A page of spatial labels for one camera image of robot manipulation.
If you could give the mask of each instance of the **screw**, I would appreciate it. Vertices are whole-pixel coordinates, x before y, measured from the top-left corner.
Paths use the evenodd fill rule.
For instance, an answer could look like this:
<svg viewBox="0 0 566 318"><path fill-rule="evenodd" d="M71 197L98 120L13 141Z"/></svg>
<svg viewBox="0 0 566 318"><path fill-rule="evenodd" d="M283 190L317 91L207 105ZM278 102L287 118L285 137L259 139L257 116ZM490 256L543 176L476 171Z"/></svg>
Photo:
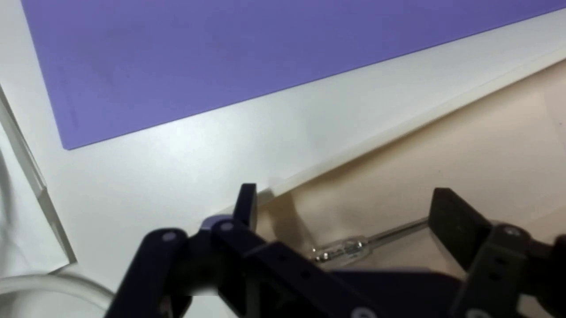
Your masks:
<svg viewBox="0 0 566 318"><path fill-rule="evenodd" d="M481 309L473 307L466 310L466 318L492 318L492 316Z"/></svg>
<svg viewBox="0 0 566 318"><path fill-rule="evenodd" d="M513 226L506 226L504 231L512 236L520 236L520 229L519 227L513 227Z"/></svg>
<svg viewBox="0 0 566 318"><path fill-rule="evenodd" d="M220 226L220 229L221 229L221 231L232 231L232 229L234 229L234 224L232 224L232 222L223 222L223 224Z"/></svg>
<svg viewBox="0 0 566 318"><path fill-rule="evenodd" d="M370 307L356 307L351 318L377 318L377 314Z"/></svg>
<svg viewBox="0 0 566 318"><path fill-rule="evenodd" d="M165 231L163 234L161 234L161 240L163 241L172 241L172 240L175 240L177 238L177 233L175 231Z"/></svg>

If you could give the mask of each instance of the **white surface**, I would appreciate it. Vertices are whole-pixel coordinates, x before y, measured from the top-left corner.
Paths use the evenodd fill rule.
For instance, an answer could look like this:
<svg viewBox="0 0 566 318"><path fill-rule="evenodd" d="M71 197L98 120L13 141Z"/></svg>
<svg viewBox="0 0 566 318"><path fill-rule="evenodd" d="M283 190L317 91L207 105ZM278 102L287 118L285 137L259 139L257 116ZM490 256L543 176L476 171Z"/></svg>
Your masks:
<svg viewBox="0 0 566 318"><path fill-rule="evenodd" d="M68 263L0 127L0 277L52 271Z"/></svg>
<svg viewBox="0 0 566 318"><path fill-rule="evenodd" d="M115 287L152 227L195 229L243 181L285 180L405 134L566 54L566 10L94 146L60 146L18 0L0 1L0 84L80 270ZM204 305L204 316L218 316Z"/></svg>

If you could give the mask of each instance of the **white table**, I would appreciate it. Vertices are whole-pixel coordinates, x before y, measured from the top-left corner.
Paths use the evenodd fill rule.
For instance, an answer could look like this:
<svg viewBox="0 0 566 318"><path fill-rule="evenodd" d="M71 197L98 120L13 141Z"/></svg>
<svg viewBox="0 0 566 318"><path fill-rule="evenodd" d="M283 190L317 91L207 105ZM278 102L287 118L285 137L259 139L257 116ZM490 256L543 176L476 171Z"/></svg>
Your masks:
<svg viewBox="0 0 566 318"><path fill-rule="evenodd" d="M283 192L404 135L563 59L565 33L561 10L68 151L22 5L4 0L0 84L73 241L75 270L117 287L147 231L195 231L206 215L234 203L243 181Z"/></svg>

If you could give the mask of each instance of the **purple sheet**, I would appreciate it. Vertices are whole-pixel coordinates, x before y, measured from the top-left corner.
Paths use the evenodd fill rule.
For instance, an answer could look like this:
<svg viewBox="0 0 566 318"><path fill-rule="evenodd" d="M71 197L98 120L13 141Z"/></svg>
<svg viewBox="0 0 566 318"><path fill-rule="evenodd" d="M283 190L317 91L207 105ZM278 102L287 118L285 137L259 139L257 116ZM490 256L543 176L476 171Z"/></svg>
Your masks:
<svg viewBox="0 0 566 318"><path fill-rule="evenodd" d="M23 0L66 148L566 6L566 0Z"/></svg>

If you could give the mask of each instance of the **purple paper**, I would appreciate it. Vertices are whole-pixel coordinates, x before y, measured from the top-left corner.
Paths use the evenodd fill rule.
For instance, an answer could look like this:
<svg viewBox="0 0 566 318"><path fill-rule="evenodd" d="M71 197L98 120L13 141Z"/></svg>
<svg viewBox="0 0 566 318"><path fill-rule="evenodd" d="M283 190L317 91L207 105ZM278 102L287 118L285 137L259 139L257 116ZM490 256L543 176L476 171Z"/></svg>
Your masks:
<svg viewBox="0 0 566 318"><path fill-rule="evenodd" d="M566 6L566 0L23 0L66 148Z"/></svg>

